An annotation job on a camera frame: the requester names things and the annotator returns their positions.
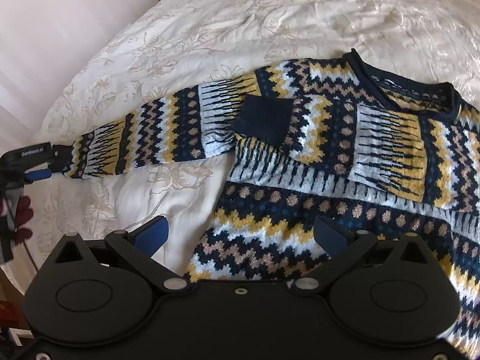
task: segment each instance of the bed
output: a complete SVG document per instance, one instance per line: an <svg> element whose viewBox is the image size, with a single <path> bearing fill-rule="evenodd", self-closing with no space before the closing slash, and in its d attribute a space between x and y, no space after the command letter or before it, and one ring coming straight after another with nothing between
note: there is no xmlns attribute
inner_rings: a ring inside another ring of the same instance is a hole
<svg viewBox="0 0 480 360"><path fill-rule="evenodd" d="M183 87L294 57L331 58L356 48L371 65L425 83L450 81L480 106L480 0L162 0L106 45L64 89L36 142L76 136ZM229 154L147 166L126 175L54 175L26 188L40 266L67 231L99 239L156 215L169 240L153 258L182 274L223 185ZM3 267L25 291L35 275L26 250Z"/></svg>

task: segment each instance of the screw head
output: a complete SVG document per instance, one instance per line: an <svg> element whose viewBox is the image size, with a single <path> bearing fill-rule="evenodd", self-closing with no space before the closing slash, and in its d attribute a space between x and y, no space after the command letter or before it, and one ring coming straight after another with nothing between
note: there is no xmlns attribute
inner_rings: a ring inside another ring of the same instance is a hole
<svg viewBox="0 0 480 360"><path fill-rule="evenodd" d="M35 356L35 360L51 360L50 356L46 353L40 352Z"/></svg>
<svg viewBox="0 0 480 360"><path fill-rule="evenodd" d="M235 288L235 293L237 295L246 295L248 294L248 290L246 288L239 287L239 288Z"/></svg>
<svg viewBox="0 0 480 360"><path fill-rule="evenodd" d="M187 281L181 277L171 277L163 282L163 286L168 290L180 291L187 286Z"/></svg>
<svg viewBox="0 0 480 360"><path fill-rule="evenodd" d="M295 285L297 288L300 288L300 290L315 290L315 288L320 286L320 283L312 277L301 277L295 281Z"/></svg>

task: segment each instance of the patterned sweater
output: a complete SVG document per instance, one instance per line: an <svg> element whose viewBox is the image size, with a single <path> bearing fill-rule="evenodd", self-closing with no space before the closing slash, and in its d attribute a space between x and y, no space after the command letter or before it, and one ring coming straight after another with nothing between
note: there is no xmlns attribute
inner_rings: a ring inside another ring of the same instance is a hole
<svg viewBox="0 0 480 360"><path fill-rule="evenodd" d="M197 85L82 135L62 171L121 174L235 149L187 275L293 279L328 256L315 216L380 239L417 232L460 294L450 341L472 355L480 322L480 113L449 83L421 84L352 50Z"/></svg>

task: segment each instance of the sweater cuff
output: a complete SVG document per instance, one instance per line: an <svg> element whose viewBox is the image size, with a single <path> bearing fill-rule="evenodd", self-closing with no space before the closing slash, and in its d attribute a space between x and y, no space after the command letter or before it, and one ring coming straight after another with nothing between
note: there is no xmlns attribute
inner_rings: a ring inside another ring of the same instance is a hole
<svg viewBox="0 0 480 360"><path fill-rule="evenodd" d="M256 137L279 148L289 130L292 109L292 99L248 94L232 128L240 135Z"/></svg>

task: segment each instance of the sweater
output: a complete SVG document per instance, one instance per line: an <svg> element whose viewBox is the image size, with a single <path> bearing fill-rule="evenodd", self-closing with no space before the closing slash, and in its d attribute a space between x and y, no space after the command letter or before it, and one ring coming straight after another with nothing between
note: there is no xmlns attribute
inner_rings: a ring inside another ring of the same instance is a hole
<svg viewBox="0 0 480 360"><path fill-rule="evenodd" d="M295 279L329 259L325 215L379 239L418 233L461 299L450 342L479 336L480 112L450 83L362 61L294 59L185 88L60 147L71 178L189 161L235 161L186 276Z"/></svg>

